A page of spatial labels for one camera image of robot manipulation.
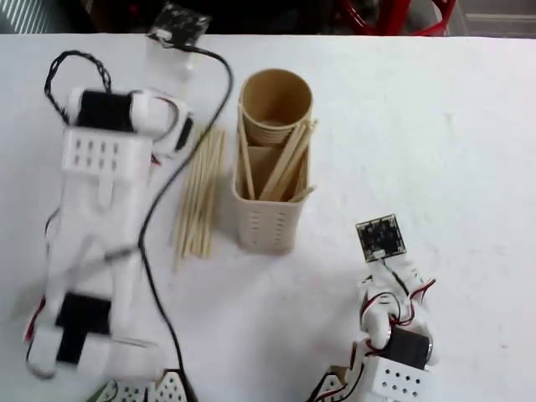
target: white surface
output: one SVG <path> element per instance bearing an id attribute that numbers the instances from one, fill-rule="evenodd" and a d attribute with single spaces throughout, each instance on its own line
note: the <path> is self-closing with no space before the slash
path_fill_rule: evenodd
<path id="1" fill-rule="evenodd" d="M 210 261 L 187 260 L 173 274 L 168 240 L 180 184 L 153 220 L 149 258 L 199 400 L 300 401 L 329 364 L 347 364 L 359 336 L 355 281 L 364 268 L 354 225 L 392 212 L 409 257 L 438 278 L 427 294 L 442 356 L 434 401 L 531 399 L 536 42 L 242 36 L 202 44 L 234 68 L 233 97 L 219 122 L 230 132 L 240 84 L 267 67 L 307 80 L 320 122 L 310 176 L 318 190 L 305 204 L 291 254 L 238 248 L 234 220 L 221 213 L 232 205 L 228 178 Z M 62 122 L 43 85 L 64 49 L 101 59 L 117 90 L 166 84 L 157 76 L 166 66 L 146 59 L 141 36 L 0 36 L 6 400 L 80 400 L 102 384 L 73 373 L 49 383 L 32 378 L 20 343 L 25 321 L 12 318 L 39 300 L 39 286 L 33 295 L 23 290 L 44 278 L 43 224 L 60 196 Z M 196 63 L 188 104 L 206 121 L 223 93 L 224 72 L 201 57 Z M 73 87 L 99 81 L 89 63 L 67 60 L 53 92 L 62 100 Z M 167 80 L 162 89 L 177 95 L 181 86 Z M 154 307 L 141 287 L 143 314 Z M 134 325 L 168 345 L 171 364 L 168 333 L 152 320 Z"/>

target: black circuit board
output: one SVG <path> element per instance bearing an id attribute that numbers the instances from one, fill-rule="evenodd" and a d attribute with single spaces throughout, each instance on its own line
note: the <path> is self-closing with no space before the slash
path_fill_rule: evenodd
<path id="1" fill-rule="evenodd" d="M 366 262 L 406 252 L 394 214 L 355 225 Z"/>

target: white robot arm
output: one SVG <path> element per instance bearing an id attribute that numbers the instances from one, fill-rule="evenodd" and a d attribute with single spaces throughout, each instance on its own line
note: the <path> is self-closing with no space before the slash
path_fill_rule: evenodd
<path id="1" fill-rule="evenodd" d="M 58 365 L 114 379 L 158 379 L 155 343 L 132 336 L 132 300 L 142 273 L 138 234 L 155 153 L 185 142 L 189 109 L 150 91 L 74 90 L 64 131 L 63 194 L 48 233 L 44 311 L 33 325 L 28 366 Z"/>
<path id="2" fill-rule="evenodd" d="M 368 337 L 353 344 L 350 364 L 331 367 L 308 402 L 429 400 L 428 368 L 438 360 L 424 298 L 425 281 L 405 259 L 394 215 L 358 225 L 370 275 L 358 283 L 359 321 Z M 392 268 L 385 258 L 393 255 Z"/>

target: bundle of wooden sticks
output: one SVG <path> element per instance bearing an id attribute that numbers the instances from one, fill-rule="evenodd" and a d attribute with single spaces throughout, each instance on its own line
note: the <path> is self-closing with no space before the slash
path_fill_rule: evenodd
<path id="1" fill-rule="evenodd" d="M 239 135 L 240 135 L 240 157 L 244 170 L 246 194 L 248 199 L 258 199 L 260 201 L 284 201 L 283 194 L 286 193 L 292 179 L 296 176 L 296 170 L 302 168 L 300 162 L 309 147 L 312 133 L 315 131 L 317 121 L 305 120 L 297 125 L 286 140 L 286 145 L 277 159 L 277 163 L 268 177 L 260 194 L 255 194 L 255 186 L 252 177 L 250 155 L 248 151 L 248 140 L 244 128 L 243 114 L 239 113 Z M 296 188 L 300 191 L 293 194 L 288 202 L 299 203 L 307 197 L 315 186 L 303 187 L 301 180 L 306 174 L 299 173 Z"/>
<path id="2" fill-rule="evenodd" d="M 204 131 L 197 130 L 197 138 Z M 188 170 L 173 231 L 176 264 L 190 253 L 208 258 L 214 220 L 214 199 L 224 157 L 225 132 L 213 129 Z"/>

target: wooden stick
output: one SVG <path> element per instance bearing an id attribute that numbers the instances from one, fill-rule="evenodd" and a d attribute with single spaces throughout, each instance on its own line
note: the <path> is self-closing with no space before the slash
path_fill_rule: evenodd
<path id="1" fill-rule="evenodd" d="M 198 155 L 193 160 L 193 163 L 195 163 L 196 165 L 196 175 L 195 175 L 195 182 L 193 184 L 193 197 L 191 200 L 190 210 L 188 214 L 188 232 L 186 236 L 186 241 L 184 242 L 183 258 L 188 257 L 189 253 L 192 250 L 193 236 L 195 235 L 195 232 L 198 226 L 198 208 L 199 208 L 199 200 L 202 199 L 202 197 L 200 196 L 200 191 L 201 191 L 201 180 L 203 178 L 205 157 L 206 157 L 206 142 L 200 147 L 198 151 Z"/>
<path id="2" fill-rule="evenodd" d="M 216 130 L 210 133 L 210 137 L 208 139 L 209 161 L 212 160 L 212 158 L 214 157 L 214 144 L 217 142 L 215 138 L 218 136 L 218 134 L 219 134 L 219 131 L 216 131 Z M 207 183 L 208 183 L 211 180 L 212 173 L 207 171 L 205 174 L 207 175 Z M 198 248 L 196 249 L 196 252 L 197 252 L 196 255 L 198 257 L 200 257 L 203 253 L 203 244 L 205 241 L 204 226 L 206 225 L 206 220 L 207 220 L 206 210 L 209 204 L 208 197 L 205 197 L 204 199 L 202 199 L 201 202 L 203 203 L 203 205 L 201 207 L 201 213 L 199 215 L 200 225 L 198 225 L 197 227 L 197 230 L 198 230 L 197 236 L 199 237 L 199 239 L 198 239 Z"/>
<path id="3" fill-rule="evenodd" d="M 204 149 L 204 151 L 205 152 L 202 155 L 204 155 L 204 157 L 206 157 L 207 150 Z M 218 158 L 216 158 L 216 157 L 212 158 L 212 160 L 209 160 L 209 163 L 206 163 L 206 161 L 204 160 L 203 169 L 205 171 L 210 172 L 217 162 L 218 162 Z M 202 207 L 202 204 L 203 204 L 202 200 L 205 199 L 206 193 L 207 193 L 206 175 L 205 175 L 204 181 L 202 183 L 200 183 L 198 187 L 199 187 L 199 193 L 198 193 L 199 197 L 196 200 L 196 202 L 194 203 L 194 210 L 193 210 L 193 218 L 194 218 L 194 223 L 195 224 L 199 223 L 198 217 L 199 217 L 200 210 L 201 210 L 201 207 Z M 191 231 L 190 233 L 188 233 L 188 237 L 186 239 L 186 246 L 187 247 L 189 247 L 192 244 L 192 240 L 193 240 L 193 232 Z"/>
<path id="4" fill-rule="evenodd" d="M 260 201 L 268 201 L 269 199 L 272 199 L 275 201 L 279 200 L 278 198 L 273 199 L 271 195 L 274 191 L 274 188 L 277 185 L 277 182 L 279 182 L 281 175 L 285 171 L 286 165 L 291 160 L 292 154 L 296 150 L 296 147 L 298 143 L 300 142 L 300 139 L 303 136 L 303 132 L 305 131 L 305 128 L 306 128 L 305 124 L 301 124 L 300 126 L 294 127 L 294 130 L 292 131 L 291 136 L 286 142 L 286 145 L 283 148 L 283 151 L 281 152 L 279 159 L 277 159 L 277 163 L 276 163 L 276 166 L 274 167 L 274 170 L 268 177 L 265 187 L 262 189 L 262 193 L 260 194 L 260 197 L 259 197 Z"/>
<path id="5" fill-rule="evenodd" d="M 180 226 L 177 228 L 177 240 L 175 245 L 175 270 L 178 271 L 179 260 L 181 259 L 184 252 L 184 241 L 187 237 L 188 225 L 189 225 L 189 216 L 192 203 L 192 196 L 194 191 L 195 175 L 196 175 L 197 165 L 193 163 L 190 165 L 188 170 L 188 181 L 186 182 L 186 190 L 184 191 L 183 202 L 181 206 L 181 217 L 180 217 Z"/>
<path id="6" fill-rule="evenodd" d="M 240 153 L 242 155 L 242 168 L 244 169 L 245 182 L 250 199 L 255 199 L 255 189 L 253 188 L 253 178 L 251 177 L 250 154 L 248 153 L 248 141 L 245 138 L 244 111 L 242 106 L 238 109 L 238 132 L 240 137 Z"/>
<path id="7" fill-rule="evenodd" d="M 217 146 L 219 144 L 219 136 L 221 134 L 221 130 L 213 130 L 211 133 L 210 133 L 210 137 L 209 137 L 209 141 L 208 141 L 208 144 L 207 144 L 207 155 L 208 155 L 208 161 L 207 163 L 211 163 L 212 160 L 214 159 L 214 153 L 217 151 Z M 197 227 L 197 235 L 196 235 L 196 239 L 197 241 L 194 241 L 194 244 L 195 244 L 195 253 L 196 253 L 196 256 L 198 257 L 201 257 L 203 256 L 203 248 L 204 248 L 204 242 L 206 241 L 205 239 L 205 230 L 204 230 L 204 227 L 206 225 L 206 221 L 207 221 L 207 218 L 208 218 L 208 206 L 209 206 L 209 189 L 210 189 L 210 184 L 213 180 L 213 169 L 210 169 L 210 168 L 205 168 L 204 170 L 204 180 L 202 181 L 203 183 L 203 192 L 205 194 L 205 197 L 203 199 L 200 200 L 200 202 L 202 203 L 201 205 L 201 210 L 200 210 L 200 213 L 199 213 L 199 225 Z"/>
<path id="8" fill-rule="evenodd" d="M 288 200 L 289 203 L 299 203 L 301 202 L 305 197 L 307 197 L 310 193 L 315 191 L 317 189 L 317 186 L 309 186 L 307 188 L 304 188 L 301 192 L 296 194 L 294 197 Z"/>
<path id="9" fill-rule="evenodd" d="M 207 206 L 207 219 L 205 220 L 204 226 L 204 243 L 203 243 L 203 258 L 208 258 L 210 254 L 210 242 L 212 238 L 212 228 L 214 225 L 214 198 L 216 196 L 216 186 L 218 182 L 218 177 L 221 173 L 222 161 L 224 156 L 225 148 L 225 132 L 222 131 L 219 136 L 219 142 L 217 146 L 218 150 L 218 163 L 215 169 L 213 170 L 212 183 L 210 184 L 209 196 L 208 196 L 208 206 Z"/>
<path id="10" fill-rule="evenodd" d="M 303 153 L 307 150 L 307 147 L 309 146 L 309 141 L 311 140 L 311 135 L 315 131 L 316 126 L 317 121 L 308 124 L 305 133 L 301 137 L 300 143 L 294 151 L 291 160 L 286 165 L 285 171 L 281 175 L 279 182 L 277 183 L 276 187 L 274 188 L 274 191 L 271 194 L 271 201 L 280 200 L 281 196 L 288 188 L 288 185 L 292 180 L 292 175 L 295 174 L 294 170 L 296 169 L 297 164 L 302 159 Z"/>

